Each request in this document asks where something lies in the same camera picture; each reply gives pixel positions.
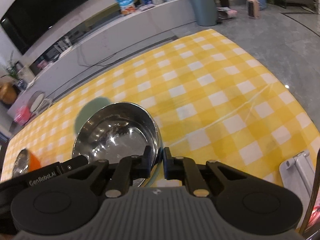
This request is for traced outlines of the black wall television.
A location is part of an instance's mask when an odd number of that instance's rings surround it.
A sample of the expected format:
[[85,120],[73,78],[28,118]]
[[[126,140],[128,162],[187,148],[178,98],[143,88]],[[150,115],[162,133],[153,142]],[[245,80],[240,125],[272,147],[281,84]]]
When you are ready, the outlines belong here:
[[89,0],[15,0],[1,26],[23,55],[54,24]]

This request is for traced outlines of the green plant blue vase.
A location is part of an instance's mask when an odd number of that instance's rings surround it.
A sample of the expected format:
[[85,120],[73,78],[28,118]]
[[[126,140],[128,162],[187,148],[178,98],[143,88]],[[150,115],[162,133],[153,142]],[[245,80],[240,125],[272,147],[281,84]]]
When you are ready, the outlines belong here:
[[14,61],[13,59],[14,51],[10,54],[10,59],[8,61],[7,72],[9,76],[13,78],[15,85],[21,90],[25,91],[27,88],[27,83],[18,75],[18,72],[23,69],[23,65],[20,61]]

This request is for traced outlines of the orange steel bowl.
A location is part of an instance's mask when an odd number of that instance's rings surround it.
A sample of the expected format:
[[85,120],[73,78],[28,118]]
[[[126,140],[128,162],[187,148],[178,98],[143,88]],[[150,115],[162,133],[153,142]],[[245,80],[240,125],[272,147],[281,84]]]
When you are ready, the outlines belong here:
[[40,161],[28,149],[24,148],[15,159],[12,169],[12,178],[38,170],[39,168],[41,168]]

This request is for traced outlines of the brown vase dried flowers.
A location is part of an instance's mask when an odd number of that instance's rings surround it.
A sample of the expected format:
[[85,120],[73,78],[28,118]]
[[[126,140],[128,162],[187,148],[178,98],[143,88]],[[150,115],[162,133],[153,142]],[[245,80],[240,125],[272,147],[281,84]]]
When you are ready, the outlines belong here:
[[16,86],[16,81],[7,75],[1,76],[1,101],[7,105],[12,105],[19,94],[19,90]]

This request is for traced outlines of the yellow white checkered tablecloth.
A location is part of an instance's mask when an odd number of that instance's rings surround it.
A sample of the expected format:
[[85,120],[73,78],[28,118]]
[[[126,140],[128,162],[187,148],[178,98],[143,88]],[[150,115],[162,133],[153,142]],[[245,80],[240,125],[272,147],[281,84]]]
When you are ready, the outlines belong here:
[[316,161],[319,131],[267,68],[214,30],[183,37],[135,57],[54,104],[9,142],[1,179],[12,176],[20,150],[42,165],[66,161],[74,122],[98,97],[144,107],[172,155],[218,160],[275,184],[279,165],[308,150]]

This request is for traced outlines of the pink space heater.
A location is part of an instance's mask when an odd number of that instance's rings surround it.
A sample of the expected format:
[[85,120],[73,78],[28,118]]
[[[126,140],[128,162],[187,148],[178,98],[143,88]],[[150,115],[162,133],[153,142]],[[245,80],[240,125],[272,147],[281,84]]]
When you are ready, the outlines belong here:
[[259,2],[258,0],[247,0],[247,13],[251,18],[259,17]]

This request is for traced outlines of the blue snack bag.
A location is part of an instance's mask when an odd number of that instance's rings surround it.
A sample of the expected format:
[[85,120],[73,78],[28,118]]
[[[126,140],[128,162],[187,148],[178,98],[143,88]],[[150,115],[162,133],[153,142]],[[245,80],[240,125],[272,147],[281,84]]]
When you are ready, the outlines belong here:
[[135,0],[116,0],[123,15],[128,15],[136,11]]

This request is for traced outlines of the pink storage box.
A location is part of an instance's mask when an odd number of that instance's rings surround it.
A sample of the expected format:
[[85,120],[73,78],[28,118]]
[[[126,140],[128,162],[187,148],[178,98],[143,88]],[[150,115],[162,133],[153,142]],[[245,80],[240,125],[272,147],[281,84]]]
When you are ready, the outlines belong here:
[[24,105],[16,111],[14,122],[19,124],[20,126],[23,126],[29,121],[30,117],[31,111],[28,106]]

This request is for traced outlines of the grey tv console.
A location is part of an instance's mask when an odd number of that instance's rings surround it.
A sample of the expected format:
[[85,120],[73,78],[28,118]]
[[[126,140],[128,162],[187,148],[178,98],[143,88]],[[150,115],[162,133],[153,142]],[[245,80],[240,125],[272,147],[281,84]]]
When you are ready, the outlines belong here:
[[89,66],[100,64],[138,42],[192,22],[195,15],[190,0],[171,0],[146,11],[121,16],[89,34],[61,59],[47,66],[7,113],[15,116],[16,109],[26,105],[36,91],[50,95]]

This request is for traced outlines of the white wifi router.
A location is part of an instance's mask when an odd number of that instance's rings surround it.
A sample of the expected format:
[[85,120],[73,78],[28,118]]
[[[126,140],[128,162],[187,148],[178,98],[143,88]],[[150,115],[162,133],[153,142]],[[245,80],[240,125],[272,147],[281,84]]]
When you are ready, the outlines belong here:
[[68,36],[64,36],[54,43],[54,48],[61,54],[65,51],[69,52],[72,49],[72,43]]

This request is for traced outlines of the grey phone stand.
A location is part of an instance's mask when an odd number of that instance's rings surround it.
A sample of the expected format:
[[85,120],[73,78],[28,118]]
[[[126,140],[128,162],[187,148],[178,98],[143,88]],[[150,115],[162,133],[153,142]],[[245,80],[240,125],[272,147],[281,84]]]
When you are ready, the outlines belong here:
[[312,193],[315,168],[309,150],[304,150],[285,160],[279,166],[280,177],[285,188],[292,192]]

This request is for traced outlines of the blue grey trash bin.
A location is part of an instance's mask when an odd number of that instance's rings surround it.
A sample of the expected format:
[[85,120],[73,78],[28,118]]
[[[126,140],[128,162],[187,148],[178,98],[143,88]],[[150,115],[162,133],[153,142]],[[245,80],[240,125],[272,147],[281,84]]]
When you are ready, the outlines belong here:
[[196,22],[203,27],[217,25],[217,6],[215,0],[191,0]]

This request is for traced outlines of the blue steel bowl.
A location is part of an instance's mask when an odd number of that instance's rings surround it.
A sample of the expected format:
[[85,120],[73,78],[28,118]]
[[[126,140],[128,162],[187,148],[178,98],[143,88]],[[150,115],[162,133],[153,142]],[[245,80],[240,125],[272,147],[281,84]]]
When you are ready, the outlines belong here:
[[151,148],[151,177],[133,181],[136,187],[150,187],[161,167],[163,141],[154,118],[143,107],[132,102],[115,102],[89,114],[88,103],[75,121],[76,139],[72,156],[83,155],[89,163],[106,159],[110,166],[132,155],[143,155]]

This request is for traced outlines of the smartphone on stand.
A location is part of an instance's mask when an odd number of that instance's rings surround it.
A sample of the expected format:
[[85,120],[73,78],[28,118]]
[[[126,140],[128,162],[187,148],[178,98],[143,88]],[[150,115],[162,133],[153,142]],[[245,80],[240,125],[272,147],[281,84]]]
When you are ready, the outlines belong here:
[[310,202],[299,233],[304,239],[319,239],[319,152]]

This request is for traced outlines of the green ceramic bowl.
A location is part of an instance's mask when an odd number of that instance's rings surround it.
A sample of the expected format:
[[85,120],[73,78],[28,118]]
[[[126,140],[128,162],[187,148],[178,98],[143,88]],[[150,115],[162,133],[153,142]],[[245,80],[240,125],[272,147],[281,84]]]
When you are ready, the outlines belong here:
[[106,97],[98,97],[86,103],[76,116],[74,122],[74,135],[78,135],[82,126],[93,114],[111,103],[110,99]]

